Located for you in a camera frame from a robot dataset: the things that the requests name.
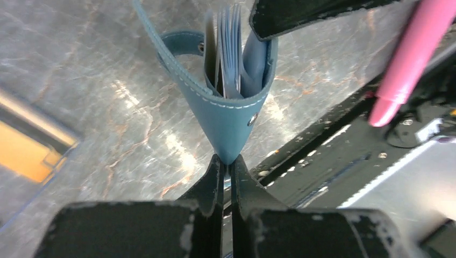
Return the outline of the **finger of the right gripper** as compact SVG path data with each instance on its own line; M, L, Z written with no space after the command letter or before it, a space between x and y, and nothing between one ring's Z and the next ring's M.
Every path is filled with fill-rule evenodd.
M391 4L389 0L264 0L255 1L249 24L261 41L311 24Z

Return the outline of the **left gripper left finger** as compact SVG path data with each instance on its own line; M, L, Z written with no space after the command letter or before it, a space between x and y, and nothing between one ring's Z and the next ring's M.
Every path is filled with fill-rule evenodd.
M224 201L224 164L217 154L211 157L205 174L178 200L193 200L205 217L222 217Z

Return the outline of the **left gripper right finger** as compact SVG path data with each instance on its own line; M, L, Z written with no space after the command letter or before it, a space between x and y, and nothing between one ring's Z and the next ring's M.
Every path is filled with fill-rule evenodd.
M231 164L232 215L246 219L255 209L286 210L287 206L273 197L249 172L242 155Z

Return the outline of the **blue leather card holder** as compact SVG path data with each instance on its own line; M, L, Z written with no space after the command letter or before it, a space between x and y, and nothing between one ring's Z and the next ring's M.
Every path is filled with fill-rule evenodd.
M241 37L241 7L205 15L205 31L160 34L142 4L137 16L215 153L231 164L242 151L274 81L278 41Z

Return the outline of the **clear card box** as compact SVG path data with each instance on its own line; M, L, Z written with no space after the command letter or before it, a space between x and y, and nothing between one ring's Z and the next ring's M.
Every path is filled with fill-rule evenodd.
M1 229L46 188L80 137L1 89Z

